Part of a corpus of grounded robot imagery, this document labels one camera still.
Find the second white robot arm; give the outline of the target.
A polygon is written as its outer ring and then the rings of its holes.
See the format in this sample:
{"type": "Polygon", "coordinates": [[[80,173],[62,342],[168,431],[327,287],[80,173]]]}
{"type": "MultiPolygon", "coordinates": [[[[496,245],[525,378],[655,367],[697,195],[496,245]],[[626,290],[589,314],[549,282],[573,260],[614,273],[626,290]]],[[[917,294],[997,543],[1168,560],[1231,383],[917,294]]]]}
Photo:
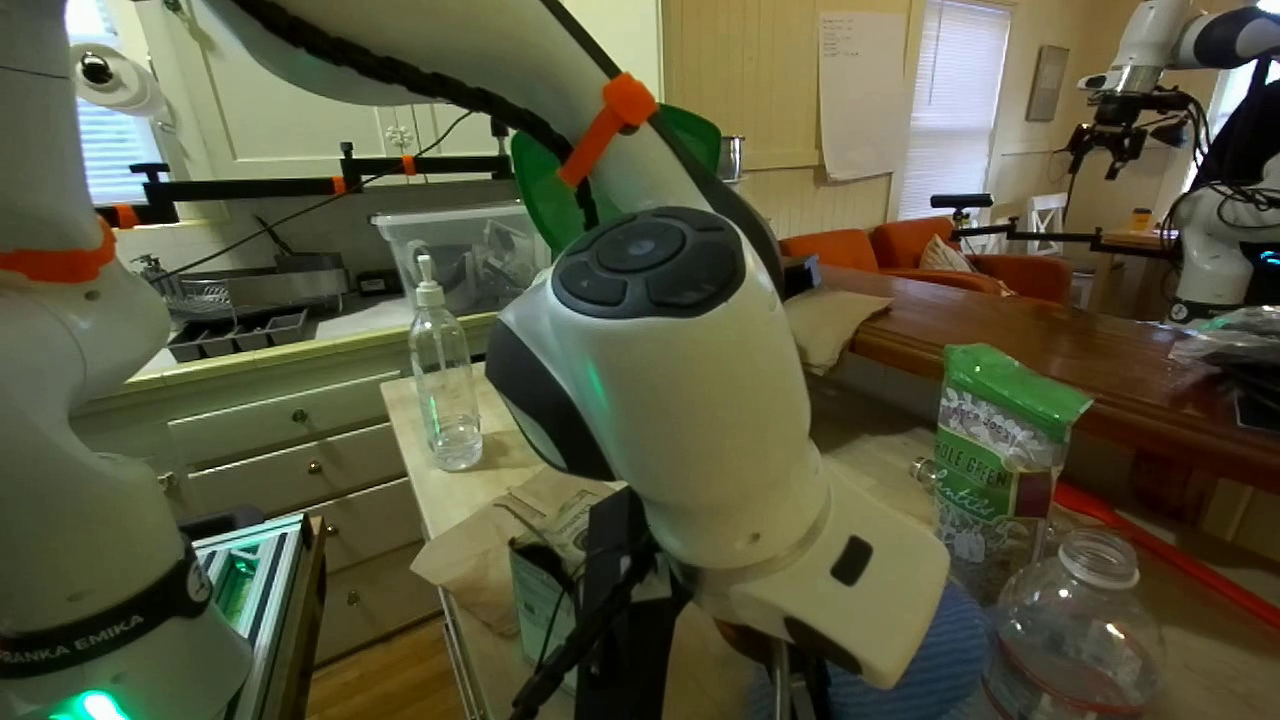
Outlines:
{"type": "Polygon", "coordinates": [[[1275,87],[1251,87],[1209,131],[1205,102],[1172,84],[1168,67],[1239,67],[1280,57],[1280,17],[1254,4],[1194,11],[1186,0],[1134,0],[1110,65],[1085,78],[1092,115],[1072,127],[1072,166],[1092,148],[1118,173],[1147,141],[1186,120],[1194,178],[1168,209],[1178,273],[1168,314],[1194,321],[1246,300],[1246,245],[1280,240],[1275,209],[1275,87]]]}

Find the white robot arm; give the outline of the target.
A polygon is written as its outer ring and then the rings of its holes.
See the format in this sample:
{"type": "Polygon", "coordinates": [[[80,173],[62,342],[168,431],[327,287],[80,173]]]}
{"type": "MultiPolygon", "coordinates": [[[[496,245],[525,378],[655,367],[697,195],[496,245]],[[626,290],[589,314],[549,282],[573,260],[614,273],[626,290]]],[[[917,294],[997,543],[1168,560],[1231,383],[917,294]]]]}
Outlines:
{"type": "MultiPolygon", "coordinates": [[[[158,352],[168,313],[88,200],[62,4],[0,0],[5,720],[221,720],[251,646],[149,468],[72,424],[158,352]]],[[[210,6],[301,87],[480,108],[537,135],[564,185],[602,189],[612,215],[490,329],[514,426],[551,468],[623,482],[708,617],[872,688],[903,678],[949,554],[815,450],[772,235],[564,0],[210,6]]]]}

